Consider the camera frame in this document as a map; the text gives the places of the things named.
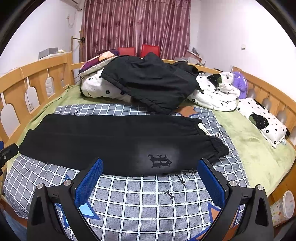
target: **red chair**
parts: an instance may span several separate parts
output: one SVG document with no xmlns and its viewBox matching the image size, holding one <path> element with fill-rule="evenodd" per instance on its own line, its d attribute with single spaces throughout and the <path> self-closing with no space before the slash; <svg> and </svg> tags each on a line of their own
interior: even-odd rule
<svg viewBox="0 0 296 241">
<path fill-rule="evenodd" d="M 130 56 L 136 56 L 136 48 L 130 47 L 130 48 L 117 48 L 119 51 L 119 55 L 130 55 Z"/>
<path fill-rule="evenodd" d="M 155 53 L 158 57 L 160 56 L 159 46 L 143 44 L 140 57 L 144 58 L 149 52 Z"/>
</svg>

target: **air conditioner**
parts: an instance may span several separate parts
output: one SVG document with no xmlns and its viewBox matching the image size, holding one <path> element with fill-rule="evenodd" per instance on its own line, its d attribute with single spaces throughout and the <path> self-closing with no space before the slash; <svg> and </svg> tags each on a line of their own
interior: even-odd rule
<svg viewBox="0 0 296 241">
<path fill-rule="evenodd" d="M 80 4 L 83 2 L 83 0 L 61 0 L 62 2 L 74 7 L 77 9 L 77 11 L 82 11 Z"/>
</svg>

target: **gray box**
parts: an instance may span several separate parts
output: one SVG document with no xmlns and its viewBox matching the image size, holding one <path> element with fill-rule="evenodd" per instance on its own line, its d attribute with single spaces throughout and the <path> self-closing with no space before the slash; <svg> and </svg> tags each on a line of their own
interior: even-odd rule
<svg viewBox="0 0 296 241">
<path fill-rule="evenodd" d="M 38 60 L 53 53 L 57 53 L 59 48 L 48 48 L 39 53 Z"/>
</svg>

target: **wooden bed frame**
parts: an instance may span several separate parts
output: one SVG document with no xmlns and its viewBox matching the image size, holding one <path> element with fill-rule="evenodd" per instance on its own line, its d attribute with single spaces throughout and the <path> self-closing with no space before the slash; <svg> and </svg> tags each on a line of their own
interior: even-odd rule
<svg viewBox="0 0 296 241">
<path fill-rule="evenodd" d="M 22 67 L 22 72 L 20 69 L 15 69 L 8 74 L 0 77 L 0 93 L 4 94 L 6 104 L 12 104 L 20 125 L 16 128 L 11 136 L 8 136 L 0 123 L 0 140 L 3 140 L 5 146 L 12 143 L 16 143 L 22 131 L 28 124 L 28 122 L 34 118 L 39 111 L 50 101 L 60 96 L 67 85 L 74 85 L 73 70 L 80 68 L 84 63 L 73 64 L 72 53 L 67 53 L 58 57 L 53 57 L 41 61 L 37 61 Z M 166 63 L 174 63 L 173 60 L 164 60 Z M 220 71 L 210 69 L 207 67 L 194 65 L 200 71 L 216 74 Z M 47 92 L 45 88 L 45 80 L 49 76 L 53 78 L 55 93 L 47 97 Z M 258 102 L 262 103 L 265 98 L 268 98 L 272 107 L 270 112 L 274 115 L 281 110 L 283 110 L 287 115 L 287 121 L 285 123 L 286 127 L 291 131 L 296 125 L 296 103 L 286 94 L 275 88 L 274 86 L 268 84 L 267 82 L 248 74 L 241 69 L 234 67 L 233 71 L 240 71 L 245 78 L 248 80 L 249 89 L 254 89 L 257 97 L 255 98 Z M 25 102 L 25 91 L 28 88 L 23 80 L 23 78 L 28 77 L 30 86 L 33 86 L 37 91 L 38 100 L 40 106 L 35 108 L 33 111 L 29 112 L 26 102 Z M 0 111 L 3 108 L 3 103 L 0 102 Z M 273 204 L 279 198 L 283 196 L 285 191 L 290 190 L 294 197 L 296 198 L 296 164 L 294 163 L 289 173 L 284 177 L 278 187 L 273 191 L 273 193 L 268 197 L 270 204 Z M 9 209 L 8 205 L 1 200 L 1 203 Z M 26 221 L 19 219 L 19 222 L 26 224 Z"/>
</svg>

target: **purple plush toy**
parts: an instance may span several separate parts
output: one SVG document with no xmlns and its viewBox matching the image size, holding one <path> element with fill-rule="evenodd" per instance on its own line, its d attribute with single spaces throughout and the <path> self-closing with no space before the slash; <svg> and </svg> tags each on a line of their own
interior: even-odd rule
<svg viewBox="0 0 296 241">
<path fill-rule="evenodd" d="M 239 99 L 244 99 L 247 97 L 248 92 L 248 82 L 244 76 L 239 72 L 233 72 L 233 84 L 235 88 L 241 91 Z"/>
</svg>

